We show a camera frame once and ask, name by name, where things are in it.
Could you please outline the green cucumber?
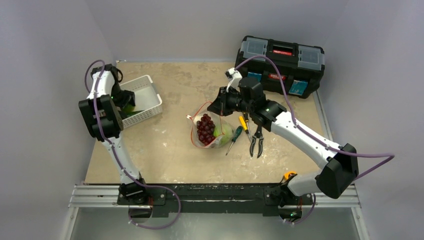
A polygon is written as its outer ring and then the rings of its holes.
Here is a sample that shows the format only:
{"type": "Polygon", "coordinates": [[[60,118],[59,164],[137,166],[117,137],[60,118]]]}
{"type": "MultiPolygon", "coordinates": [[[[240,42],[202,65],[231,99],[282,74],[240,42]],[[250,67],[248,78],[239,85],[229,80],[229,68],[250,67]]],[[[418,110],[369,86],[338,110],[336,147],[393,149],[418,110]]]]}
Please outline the green cucumber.
{"type": "Polygon", "coordinates": [[[132,117],[136,114],[139,114],[143,112],[143,110],[135,110],[135,106],[133,105],[126,105],[124,108],[118,111],[122,119],[127,119],[129,117],[132,117]]]}

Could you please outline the red grape bunch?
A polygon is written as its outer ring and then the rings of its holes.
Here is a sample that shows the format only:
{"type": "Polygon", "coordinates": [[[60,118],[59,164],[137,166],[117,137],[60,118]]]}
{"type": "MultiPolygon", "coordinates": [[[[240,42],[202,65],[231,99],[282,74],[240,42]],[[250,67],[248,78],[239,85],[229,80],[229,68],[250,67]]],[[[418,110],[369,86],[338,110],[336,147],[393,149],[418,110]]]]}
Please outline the red grape bunch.
{"type": "Polygon", "coordinates": [[[204,113],[200,117],[200,120],[197,120],[195,123],[198,140],[205,146],[211,144],[215,140],[215,123],[212,120],[212,117],[209,114],[204,113]]]}

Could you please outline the clear zip bag orange zipper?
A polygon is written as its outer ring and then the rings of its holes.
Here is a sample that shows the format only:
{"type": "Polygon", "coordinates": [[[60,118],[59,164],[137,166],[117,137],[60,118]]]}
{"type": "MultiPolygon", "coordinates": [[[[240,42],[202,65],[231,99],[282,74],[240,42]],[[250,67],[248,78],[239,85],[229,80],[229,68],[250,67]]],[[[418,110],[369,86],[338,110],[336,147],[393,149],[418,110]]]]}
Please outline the clear zip bag orange zipper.
{"type": "Polygon", "coordinates": [[[202,149],[220,148],[231,142],[235,133],[233,125],[208,110],[211,101],[203,103],[192,114],[186,115],[191,123],[191,143],[202,149]]]}

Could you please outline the green cabbage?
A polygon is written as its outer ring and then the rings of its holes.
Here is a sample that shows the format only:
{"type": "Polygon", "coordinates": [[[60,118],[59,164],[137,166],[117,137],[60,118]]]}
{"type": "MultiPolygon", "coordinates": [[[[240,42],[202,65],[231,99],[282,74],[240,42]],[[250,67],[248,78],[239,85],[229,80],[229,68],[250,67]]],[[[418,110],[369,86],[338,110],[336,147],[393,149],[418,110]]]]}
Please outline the green cabbage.
{"type": "Polygon", "coordinates": [[[229,143],[233,137],[235,128],[229,123],[218,124],[213,132],[215,140],[213,145],[215,148],[220,148],[229,143]]]}

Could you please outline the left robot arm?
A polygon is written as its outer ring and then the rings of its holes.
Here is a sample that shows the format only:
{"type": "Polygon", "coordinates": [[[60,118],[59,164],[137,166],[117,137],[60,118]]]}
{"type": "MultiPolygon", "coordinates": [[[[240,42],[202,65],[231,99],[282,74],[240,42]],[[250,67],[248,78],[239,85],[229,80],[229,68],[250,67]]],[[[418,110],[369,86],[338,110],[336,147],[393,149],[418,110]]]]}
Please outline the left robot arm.
{"type": "Polygon", "coordinates": [[[135,94],[121,89],[123,74],[113,64],[99,67],[91,64],[85,75],[92,77],[93,84],[88,89],[89,95],[79,101],[78,107],[87,130],[107,149],[118,170],[119,200],[142,205],[148,201],[149,191],[123,140],[123,119],[136,105],[135,94]]]}

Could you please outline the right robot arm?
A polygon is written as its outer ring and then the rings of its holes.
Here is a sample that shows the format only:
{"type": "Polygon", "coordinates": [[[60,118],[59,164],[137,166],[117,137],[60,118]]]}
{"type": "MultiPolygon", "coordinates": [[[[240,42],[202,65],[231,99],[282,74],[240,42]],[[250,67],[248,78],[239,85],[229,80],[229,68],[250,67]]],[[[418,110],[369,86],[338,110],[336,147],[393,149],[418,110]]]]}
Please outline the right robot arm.
{"type": "Polygon", "coordinates": [[[238,85],[221,87],[216,99],[207,107],[209,112],[225,117],[233,112],[249,114],[260,130],[274,133],[300,149],[319,167],[309,175],[295,175],[281,184],[280,196],[288,204],[300,196],[323,193],[337,199],[359,174],[356,149],[346,144],[340,146],[314,131],[307,136],[307,127],[292,118],[280,103],[267,99],[262,85],[252,77],[244,77],[238,85]]]}

